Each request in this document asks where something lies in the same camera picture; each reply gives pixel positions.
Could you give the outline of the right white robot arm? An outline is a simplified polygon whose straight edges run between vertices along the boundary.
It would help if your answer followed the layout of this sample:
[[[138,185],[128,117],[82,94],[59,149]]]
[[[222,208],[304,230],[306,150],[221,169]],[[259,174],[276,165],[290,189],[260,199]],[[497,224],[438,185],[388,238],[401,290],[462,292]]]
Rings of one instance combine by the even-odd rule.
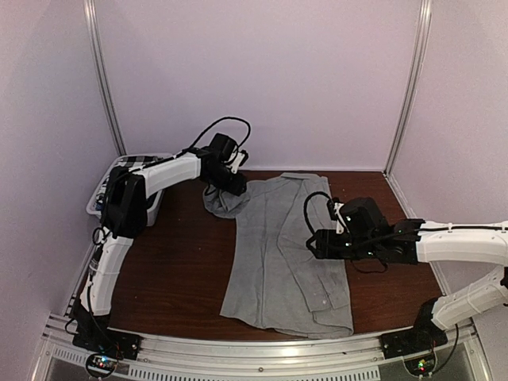
[[[459,291],[421,306],[407,344],[421,351],[437,332],[507,302],[507,223],[456,224],[406,218],[387,222],[373,198],[341,203],[329,198],[334,229],[310,227],[306,247],[319,260],[375,259],[388,264],[465,262],[490,264],[493,270]]]

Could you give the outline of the grey long sleeve shirt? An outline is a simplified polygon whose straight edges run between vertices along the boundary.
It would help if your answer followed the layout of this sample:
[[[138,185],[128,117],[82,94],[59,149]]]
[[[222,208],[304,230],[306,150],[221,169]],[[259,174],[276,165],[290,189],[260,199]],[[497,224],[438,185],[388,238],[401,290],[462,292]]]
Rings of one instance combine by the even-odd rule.
[[[209,187],[205,209],[236,222],[236,243],[221,316],[258,329],[312,339],[353,334],[347,273],[341,260],[318,260],[306,248],[310,231],[331,229],[326,201],[306,197],[330,192],[325,176],[283,173],[248,182],[234,196]]]

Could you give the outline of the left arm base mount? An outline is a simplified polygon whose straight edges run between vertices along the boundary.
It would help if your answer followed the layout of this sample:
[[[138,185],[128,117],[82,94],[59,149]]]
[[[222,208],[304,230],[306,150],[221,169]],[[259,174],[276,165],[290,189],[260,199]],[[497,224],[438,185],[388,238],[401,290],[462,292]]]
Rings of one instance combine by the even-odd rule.
[[[107,329],[106,337],[100,333],[94,338],[76,333],[72,339],[75,347],[86,349],[85,370],[95,379],[104,379],[121,370],[125,360],[136,360],[141,336]]]

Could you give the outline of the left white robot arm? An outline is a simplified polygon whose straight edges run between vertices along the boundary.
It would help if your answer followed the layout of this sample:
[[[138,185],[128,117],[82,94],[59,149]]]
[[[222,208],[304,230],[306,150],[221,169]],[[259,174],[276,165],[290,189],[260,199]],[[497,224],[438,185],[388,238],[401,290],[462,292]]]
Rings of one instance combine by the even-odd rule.
[[[99,242],[71,316],[79,320],[110,314],[123,261],[148,225],[150,197],[192,179],[201,179],[216,190],[239,196],[246,190],[246,178],[239,169],[247,159],[247,151],[233,138],[218,133],[206,147],[185,148],[174,156],[134,169],[113,168],[103,199]]]

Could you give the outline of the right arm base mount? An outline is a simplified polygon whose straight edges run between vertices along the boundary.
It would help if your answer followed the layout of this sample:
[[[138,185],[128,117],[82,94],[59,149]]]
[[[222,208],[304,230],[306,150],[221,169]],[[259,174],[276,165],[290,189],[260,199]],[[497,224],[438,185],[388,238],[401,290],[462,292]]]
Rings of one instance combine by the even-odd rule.
[[[386,360],[401,357],[405,369],[414,377],[431,376],[437,370],[437,347],[448,343],[445,333],[427,329],[405,329],[385,333],[380,337]]]

